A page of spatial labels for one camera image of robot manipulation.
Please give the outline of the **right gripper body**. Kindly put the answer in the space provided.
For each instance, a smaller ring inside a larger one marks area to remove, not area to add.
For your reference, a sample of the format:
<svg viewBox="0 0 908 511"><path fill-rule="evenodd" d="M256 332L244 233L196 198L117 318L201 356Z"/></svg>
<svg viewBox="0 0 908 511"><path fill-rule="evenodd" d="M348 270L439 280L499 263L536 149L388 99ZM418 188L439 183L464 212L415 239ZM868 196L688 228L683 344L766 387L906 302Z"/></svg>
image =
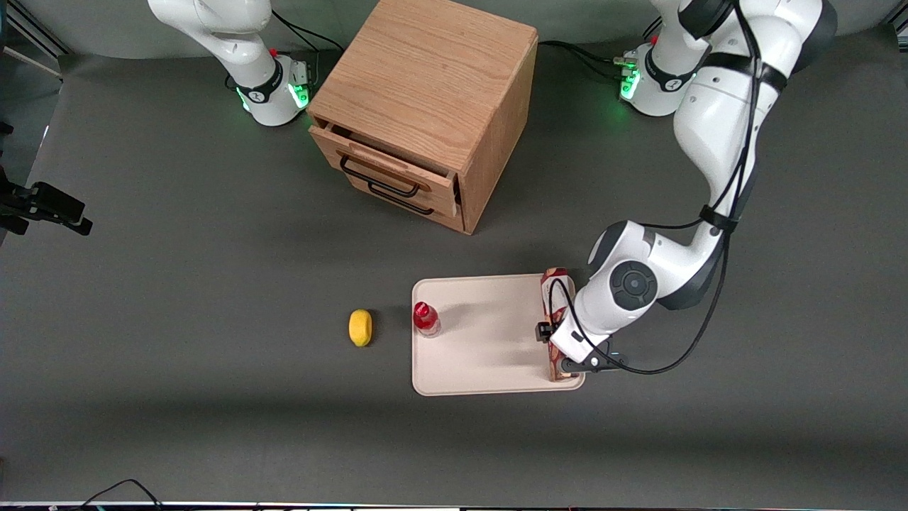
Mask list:
<svg viewBox="0 0 908 511"><path fill-rule="evenodd" d="M29 213L31 189L10 181L4 171L4 166L0 168L0 176L2 213Z"/></svg>

